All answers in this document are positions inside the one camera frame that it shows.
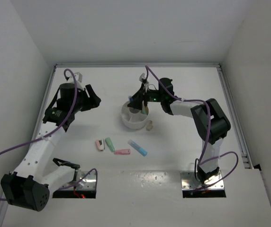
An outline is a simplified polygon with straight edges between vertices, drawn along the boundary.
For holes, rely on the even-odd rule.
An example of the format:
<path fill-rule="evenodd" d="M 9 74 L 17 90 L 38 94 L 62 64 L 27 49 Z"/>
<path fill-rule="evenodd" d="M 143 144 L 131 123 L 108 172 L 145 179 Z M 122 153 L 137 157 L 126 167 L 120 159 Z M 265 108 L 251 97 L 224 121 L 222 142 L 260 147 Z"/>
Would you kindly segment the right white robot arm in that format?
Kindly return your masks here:
<path fill-rule="evenodd" d="M 197 105 L 194 101 L 183 101 L 174 95 L 172 80 L 162 78 L 158 89 L 149 89 L 148 80 L 142 75 L 141 86 L 127 105 L 131 110 L 143 110 L 149 102 L 158 102 L 169 115 L 189 117 L 194 120 L 196 130 L 202 139 L 202 152 L 196 163 L 197 180 L 204 184 L 219 172 L 218 158 L 220 146 L 228 131 L 230 121 L 217 100 L 211 98 Z"/>

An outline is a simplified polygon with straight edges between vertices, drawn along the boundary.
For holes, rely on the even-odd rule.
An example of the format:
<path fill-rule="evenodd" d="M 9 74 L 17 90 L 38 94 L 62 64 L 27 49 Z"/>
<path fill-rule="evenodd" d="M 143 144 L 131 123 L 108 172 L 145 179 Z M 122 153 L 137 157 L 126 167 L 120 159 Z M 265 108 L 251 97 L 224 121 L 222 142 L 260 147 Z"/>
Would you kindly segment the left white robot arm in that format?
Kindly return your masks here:
<path fill-rule="evenodd" d="M 45 110 L 38 141 L 33 143 L 24 159 L 10 174 L 1 179 L 6 201 L 13 206 L 41 211 L 57 190 L 75 187 L 81 180 L 81 167 L 69 161 L 54 158 L 57 169 L 44 175 L 56 144 L 67 132 L 78 112 L 97 108 L 101 99 L 91 85 L 82 87 L 73 83 L 59 86 Z"/>

